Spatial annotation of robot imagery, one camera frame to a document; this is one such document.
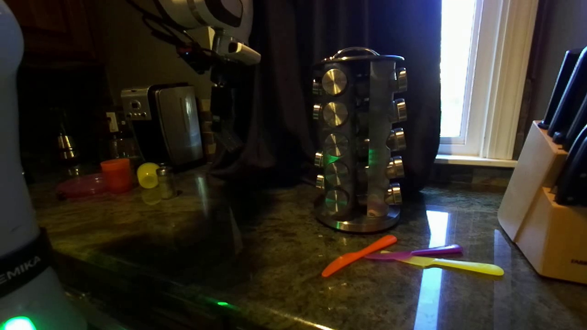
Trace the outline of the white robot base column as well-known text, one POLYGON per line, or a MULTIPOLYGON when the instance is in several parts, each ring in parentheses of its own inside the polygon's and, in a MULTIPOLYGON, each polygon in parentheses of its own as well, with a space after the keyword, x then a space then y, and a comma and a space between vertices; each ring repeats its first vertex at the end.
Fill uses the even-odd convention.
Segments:
POLYGON ((51 268, 45 233, 34 219, 18 147, 16 72, 20 26, 0 0, 0 321, 1 330, 88 330, 51 268))

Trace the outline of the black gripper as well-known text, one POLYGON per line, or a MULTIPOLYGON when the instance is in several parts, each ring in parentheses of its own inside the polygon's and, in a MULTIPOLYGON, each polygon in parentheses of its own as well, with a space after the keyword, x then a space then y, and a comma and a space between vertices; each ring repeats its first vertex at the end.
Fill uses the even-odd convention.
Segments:
POLYGON ((242 153, 242 140, 234 133, 234 100, 245 81, 247 68, 238 63, 220 63, 211 68, 211 131, 218 149, 229 156, 242 153))

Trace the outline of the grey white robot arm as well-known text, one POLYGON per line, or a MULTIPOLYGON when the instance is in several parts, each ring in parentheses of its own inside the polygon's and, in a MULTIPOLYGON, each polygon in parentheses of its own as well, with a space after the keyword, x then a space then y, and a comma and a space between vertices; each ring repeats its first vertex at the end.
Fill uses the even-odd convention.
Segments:
POLYGON ((234 133, 234 96, 260 63, 249 46, 253 0, 150 0, 155 12, 126 0, 150 35, 170 45, 179 59, 212 83, 212 134, 222 153, 240 153, 234 133))

